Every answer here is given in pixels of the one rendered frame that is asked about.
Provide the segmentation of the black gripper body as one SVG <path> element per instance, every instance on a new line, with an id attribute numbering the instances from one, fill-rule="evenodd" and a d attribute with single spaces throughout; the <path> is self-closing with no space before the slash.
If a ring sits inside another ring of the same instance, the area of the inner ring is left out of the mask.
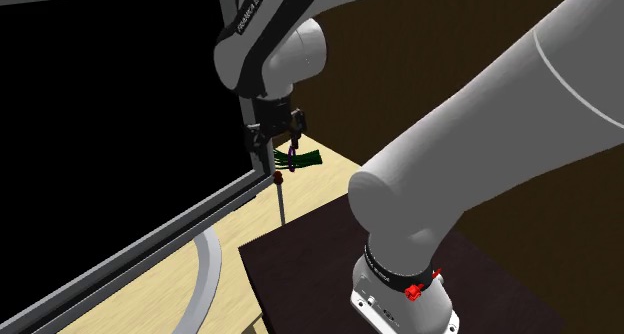
<path id="1" fill-rule="evenodd" d="M 255 118 L 265 136 L 279 136 L 290 128 L 292 122 L 290 96 L 272 100 L 254 99 L 253 107 Z"/>

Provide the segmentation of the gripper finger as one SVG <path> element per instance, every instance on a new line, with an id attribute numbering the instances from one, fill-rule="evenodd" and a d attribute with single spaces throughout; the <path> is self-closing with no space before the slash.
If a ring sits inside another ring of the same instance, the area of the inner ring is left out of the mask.
<path id="1" fill-rule="evenodd" d="M 259 152 L 268 143 L 268 137 L 260 123 L 245 127 L 245 146 L 249 152 Z"/>
<path id="2" fill-rule="evenodd" d="M 306 117 L 305 113 L 299 108 L 292 111 L 291 116 L 293 119 L 293 124 L 289 128 L 291 146 L 294 149 L 298 149 L 299 140 L 301 139 L 302 134 L 307 131 Z"/>

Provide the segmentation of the dark green brush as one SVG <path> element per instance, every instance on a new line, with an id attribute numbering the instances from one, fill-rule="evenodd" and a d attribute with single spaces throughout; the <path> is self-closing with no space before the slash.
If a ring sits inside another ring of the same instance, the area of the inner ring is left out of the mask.
<path id="1" fill-rule="evenodd" d="M 273 154 L 275 167 L 278 170 L 288 170 L 294 172 L 297 169 L 321 165 L 323 163 L 322 157 L 318 150 L 298 154 L 294 149 L 290 149 L 287 153 L 274 149 Z"/>

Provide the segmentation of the grey stick with red knob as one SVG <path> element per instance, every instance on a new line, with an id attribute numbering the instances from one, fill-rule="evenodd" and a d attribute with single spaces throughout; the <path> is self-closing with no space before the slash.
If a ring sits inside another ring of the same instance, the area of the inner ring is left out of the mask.
<path id="1" fill-rule="evenodd" d="M 280 223 L 282 226 L 284 226 L 286 224 L 286 218 L 285 218 L 285 206 L 284 206 L 283 189 L 282 189 L 283 176 L 280 171 L 275 171 L 273 173 L 273 178 L 274 178 L 274 184 L 277 190 Z"/>

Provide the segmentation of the dark robot stand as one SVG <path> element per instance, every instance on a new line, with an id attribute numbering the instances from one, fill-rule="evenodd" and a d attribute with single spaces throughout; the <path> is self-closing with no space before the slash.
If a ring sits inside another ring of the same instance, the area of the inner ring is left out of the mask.
<path id="1" fill-rule="evenodd" d="M 243 246 L 239 253 L 269 334 L 378 334 L 350 302 L 367 232 L 339 197 Z M 461 233 L 433 264 L 459 334 L 560 334 L 564 319 Z"/>

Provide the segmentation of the black monitor with grey frame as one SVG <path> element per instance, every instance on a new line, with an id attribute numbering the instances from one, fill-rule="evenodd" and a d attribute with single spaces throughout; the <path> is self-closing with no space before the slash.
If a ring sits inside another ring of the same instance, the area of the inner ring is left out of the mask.
<path id="1" fill-rule="evenodd" d="M 233 7 L 0 6 L 0 334 L 56 334 L 266 179 L 213 63 Z"/>

